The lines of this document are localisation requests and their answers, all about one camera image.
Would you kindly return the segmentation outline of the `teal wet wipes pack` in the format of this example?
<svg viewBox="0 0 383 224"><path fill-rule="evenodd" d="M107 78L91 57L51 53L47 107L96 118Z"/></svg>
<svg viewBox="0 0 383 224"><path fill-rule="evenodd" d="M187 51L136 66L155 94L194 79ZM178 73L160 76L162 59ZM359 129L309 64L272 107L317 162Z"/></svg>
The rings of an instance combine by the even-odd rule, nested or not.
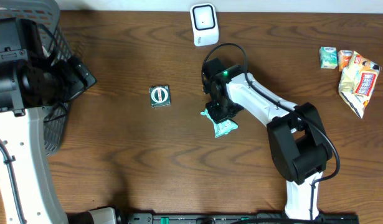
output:
<svg viewBox="0 0 383 224"><path fill-rule="evenodd" d="M214 126L214 134L215 138L219 138L221 136L229 134L231 131L236 130L239 126L237 123L232 121L231 119L227 119L225 121L216 123L211 116L208 113L208 110L205 109L204 111L200 112L202 116L205 116L207 119L209 119L213 126Z"/></svg>

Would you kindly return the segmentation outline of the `dark green snack pack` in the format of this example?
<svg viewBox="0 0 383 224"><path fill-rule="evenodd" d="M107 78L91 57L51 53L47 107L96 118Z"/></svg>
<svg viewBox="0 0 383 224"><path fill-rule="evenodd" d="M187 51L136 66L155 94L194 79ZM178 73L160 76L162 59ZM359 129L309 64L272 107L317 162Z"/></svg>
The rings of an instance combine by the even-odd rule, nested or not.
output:
<svg viewBox="0 0 383 224"><path fill-rule="evenodd" d="M171 94L168 85L151 87L149 96L153 108L171 105Z"/></svg>

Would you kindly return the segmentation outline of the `green Kleenex tissue pack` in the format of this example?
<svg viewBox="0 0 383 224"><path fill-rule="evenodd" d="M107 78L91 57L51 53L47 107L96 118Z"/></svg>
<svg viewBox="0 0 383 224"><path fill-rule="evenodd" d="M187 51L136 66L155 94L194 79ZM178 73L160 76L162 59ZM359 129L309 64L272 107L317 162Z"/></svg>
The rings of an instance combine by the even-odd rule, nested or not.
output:
<svg viewBox="0 0 383 224"><path fill-rule="evenodd" d="M335 47L321 47L319 49L321 68L335 69L338 66L338 55Z"/></svg>

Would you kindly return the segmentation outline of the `orange Kleenex tissue pack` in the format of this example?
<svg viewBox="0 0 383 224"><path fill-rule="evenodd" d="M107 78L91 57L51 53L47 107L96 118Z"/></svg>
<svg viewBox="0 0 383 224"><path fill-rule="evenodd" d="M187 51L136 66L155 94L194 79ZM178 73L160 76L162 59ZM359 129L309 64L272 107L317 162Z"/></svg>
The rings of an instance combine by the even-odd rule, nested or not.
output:
<svg viewBox="0 0 383 224"><path fill-rule="evenodd" d="M352 50L340 50L338 52L338 67L340 72L349 65L353 53Z"/></svg>

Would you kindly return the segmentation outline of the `yellow snack bag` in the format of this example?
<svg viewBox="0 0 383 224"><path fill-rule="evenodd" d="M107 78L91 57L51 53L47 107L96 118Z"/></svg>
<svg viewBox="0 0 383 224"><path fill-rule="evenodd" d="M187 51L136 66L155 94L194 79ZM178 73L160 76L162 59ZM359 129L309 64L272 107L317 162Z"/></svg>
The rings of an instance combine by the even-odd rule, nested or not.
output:
<svg viewBox="0 0 383 224"><path fill-rule="evenodd" d="M342 70L338 93L360 119L371 100L381 69L375 62L353 51L348 65Z"/></svg>

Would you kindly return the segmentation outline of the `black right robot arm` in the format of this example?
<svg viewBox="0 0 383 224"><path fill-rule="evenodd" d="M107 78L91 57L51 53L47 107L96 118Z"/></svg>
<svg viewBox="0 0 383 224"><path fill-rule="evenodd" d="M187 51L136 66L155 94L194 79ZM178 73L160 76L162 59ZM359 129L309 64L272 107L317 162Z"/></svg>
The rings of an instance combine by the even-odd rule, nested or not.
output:
<svg viewBox="0 0 383 224"><path fill-rule="evenodd" d="M266 127L273 163L286 180L286 216L317 219L318 181L333 156L317 109L276 96L240 65L227 68L218 58L203 64L202 83L211 97L206 110L215 124L247 110Z"/></svg>

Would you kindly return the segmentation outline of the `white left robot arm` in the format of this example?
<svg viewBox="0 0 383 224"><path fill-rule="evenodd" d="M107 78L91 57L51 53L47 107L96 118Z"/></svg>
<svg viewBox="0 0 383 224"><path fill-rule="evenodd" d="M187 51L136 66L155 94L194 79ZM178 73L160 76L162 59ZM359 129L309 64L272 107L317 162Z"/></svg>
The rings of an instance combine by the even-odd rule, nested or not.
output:
<svg viewBox="0 0 383 224"><path fill-rule="evenodd" d="M45 109L96 82L78 57L45 55L43 28L29 19L0 19L0 192L8 223L67 223L47 162Z"/></svg>

